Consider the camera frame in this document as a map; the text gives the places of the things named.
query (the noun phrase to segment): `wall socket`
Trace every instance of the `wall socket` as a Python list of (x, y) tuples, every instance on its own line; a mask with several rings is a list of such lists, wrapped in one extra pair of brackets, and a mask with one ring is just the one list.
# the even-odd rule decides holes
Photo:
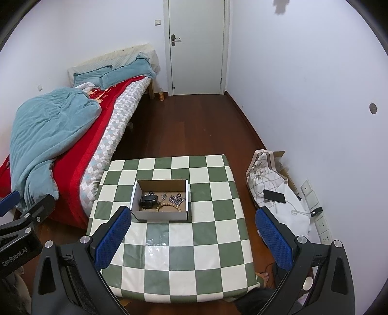
[(315, 226), (317, 227), (318, 234), (322, 234), (329, 229), (329, 225), (327, 224), (326, 218), (324, 216), (315, 221)]
[[(314, 189), (312, 188), (310, 182), (306, 180), (302, 186), (300, 187), (302, 190), (303, 194), (305, 195), (305, 201), (307, 203), (308, 208), (310, 211), (313, 211), (316, 208), (321, 207), (318, 201), (318, 197), (316, 193), (314, 192)], [(331, 242), (333, 241), (331, 237), (331, 233), (329, 230), (329, 225), (326, 221), (324, 211), (321, 212), (319, 215), (315, 216), (313, 218), (315, 222), (315, 227), (317, 228), (317, 232), (319, 235), (319, 239), (321, 244), (328, 244), (330, 245)]]
[(319, 239), (321, 244), (325, 244), (325, 245), (330, 245), (333, 242), (333, 238), (331, 237), (331, 233), (329, 230), (327, 230), (326, 232), (323, 232), (319, 236)]

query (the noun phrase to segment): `person's foot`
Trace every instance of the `person's foot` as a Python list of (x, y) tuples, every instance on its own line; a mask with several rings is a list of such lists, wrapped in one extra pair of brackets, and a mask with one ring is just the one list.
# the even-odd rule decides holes
[(260, 288), (265, 289), (267, 287), (267, 282), (269, 280), (269, 274), (268, 272), (264, 272), (264, 273), (256, 272), (256, 279), (257, 279), (257, 283), (260, 284)]

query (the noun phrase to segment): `door handle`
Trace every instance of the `door handle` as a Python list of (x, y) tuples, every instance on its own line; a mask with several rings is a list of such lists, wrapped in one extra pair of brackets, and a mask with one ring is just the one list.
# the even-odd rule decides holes
[(180, 37), (175, 37), (175, 34), (172, 34), (171, 35), (171, 46), (174, 47), (175, 46), (175, 40), (176, 39), (179, 39), (180, 40)]

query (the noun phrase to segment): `wooden floor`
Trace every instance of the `wooden floor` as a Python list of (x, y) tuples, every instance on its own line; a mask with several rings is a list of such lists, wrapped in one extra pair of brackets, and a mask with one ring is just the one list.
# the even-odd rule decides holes
[[(151, 157), (225, 154), (236, 181), (251, 241), (256, 272), (263, 272), (274, 260), (257, 234), (255, 211), (245, 182), (245, 172), (255, 150), (264, 146), (240, 116), (226, 95), (183, 95), (164, 102), (144, 97), (129, 129), (117, 147), (115, 160)], [(50, 220), (43, 223), (40, 239), (58, 244), (73, 242), (85, 231)], [(37, 259), (26, 266), (26, 280), (32, 286)], [(132, 301), (131, 314), (239, 314), (233, 303), (214, 301), (195, 304), (151, 304)]]

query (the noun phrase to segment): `blue pillow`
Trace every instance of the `blue pillow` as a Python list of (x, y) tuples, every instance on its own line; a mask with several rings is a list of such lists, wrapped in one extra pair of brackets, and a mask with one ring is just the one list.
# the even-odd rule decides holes
[(106, 90), (117, 83), (136, 76), (148, 76), (154, 79), (156, 78), (156, 73), (152, 70), (146, 59), (138, 58), (127, 66), (120, 67), (104, 74), (100, 79), (100, 86), (102, 90)]
[(96, 87), (100, 86), (100, 79), (104, 74), (112, 71), (112, 66), (105, 66), (100, 69), (96, 69), (93, 71), (85, 72), (85, 73), (75, 73), (74, 74), (74, 86), (77, 87), (78, 85), (85, 83), (85, 82), (91, 82)]

